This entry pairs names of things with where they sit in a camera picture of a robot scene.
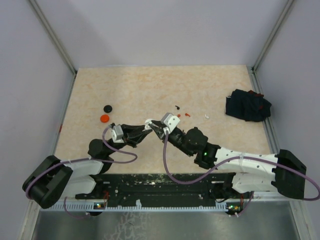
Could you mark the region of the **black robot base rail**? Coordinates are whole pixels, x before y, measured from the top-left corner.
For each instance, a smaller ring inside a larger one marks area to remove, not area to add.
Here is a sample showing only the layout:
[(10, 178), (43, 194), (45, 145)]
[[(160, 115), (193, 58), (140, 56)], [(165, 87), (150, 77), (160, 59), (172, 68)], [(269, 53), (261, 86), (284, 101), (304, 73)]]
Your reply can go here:
[(214, 207), (226, 200), (249, 199), (250, 193), (238, 193), (231, 187), (232, 173), (211, 173), (196, 183), (199, 173), (178, 173), (177, 183), (164, 173), (98, 174), (97, 185), (89, 194), (78, 194), (77, 200), (106, 200), (108, 207)]

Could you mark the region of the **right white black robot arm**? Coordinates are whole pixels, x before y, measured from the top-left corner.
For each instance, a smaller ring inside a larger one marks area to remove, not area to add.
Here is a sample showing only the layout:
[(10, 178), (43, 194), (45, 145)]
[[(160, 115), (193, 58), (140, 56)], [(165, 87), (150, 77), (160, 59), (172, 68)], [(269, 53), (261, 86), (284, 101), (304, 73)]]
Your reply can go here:
[(278, 192), (302, 200), (305, 197), (306, 166), (289, 150), (277, 154), (252, 154), (234, 151), (209, 143), (197, 127), (187, 132), (176, 123), (150, 120), (145, 123), (164, 143), (171, 143), (188, 156), (195, 156), (194, 163), (203, 169), (224, 170), (232, 179), (223, 185), (229, 198), (246, 192)]

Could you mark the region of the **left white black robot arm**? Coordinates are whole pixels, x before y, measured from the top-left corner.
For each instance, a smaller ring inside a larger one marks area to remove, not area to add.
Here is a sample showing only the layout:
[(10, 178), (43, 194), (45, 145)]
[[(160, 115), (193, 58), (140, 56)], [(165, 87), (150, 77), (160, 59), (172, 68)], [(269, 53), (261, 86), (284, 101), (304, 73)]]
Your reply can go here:
[(148, 123), (111, 124), (102, 132), (100, 139), (89, 143), (88, 157), (63, 161), (50, 155), (25, 180), (22, 190), (42, 209), (52, 207), (61, 199), (81, 194), (97, 199), (103, 195), (104, 186), (95, 181), (94, 176), (105, 173), (115, 163), (110, 156), (118, 152), (137, 160), (135, 153), (123, 148), (137, 147), (151, 132)]

